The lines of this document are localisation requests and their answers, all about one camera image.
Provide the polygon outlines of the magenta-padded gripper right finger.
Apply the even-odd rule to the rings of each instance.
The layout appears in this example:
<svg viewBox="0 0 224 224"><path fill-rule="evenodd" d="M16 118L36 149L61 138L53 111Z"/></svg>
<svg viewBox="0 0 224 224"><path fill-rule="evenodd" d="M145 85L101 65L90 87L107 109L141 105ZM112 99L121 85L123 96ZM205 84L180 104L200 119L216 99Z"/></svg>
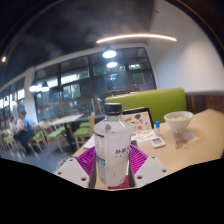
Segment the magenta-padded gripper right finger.
<svg viewBox="0 0 224 224"><path fill-rule="evenodd" d="M155 155L147 156L131 145L128 181L131 188L140 188L170 174L168 168Z"/></svg>

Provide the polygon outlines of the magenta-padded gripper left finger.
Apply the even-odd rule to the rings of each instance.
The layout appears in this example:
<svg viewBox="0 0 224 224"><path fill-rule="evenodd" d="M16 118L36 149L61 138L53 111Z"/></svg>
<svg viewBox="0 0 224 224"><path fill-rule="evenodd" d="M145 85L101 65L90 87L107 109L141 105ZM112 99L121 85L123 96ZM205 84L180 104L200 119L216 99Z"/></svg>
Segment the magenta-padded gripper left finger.
<svg viewBox="0 0 224 224"><path fill-rule="evenodd" d="M96 184L95 148L87 149L77 158L68 157L54 174L81 187L93 189Z"/></svg>

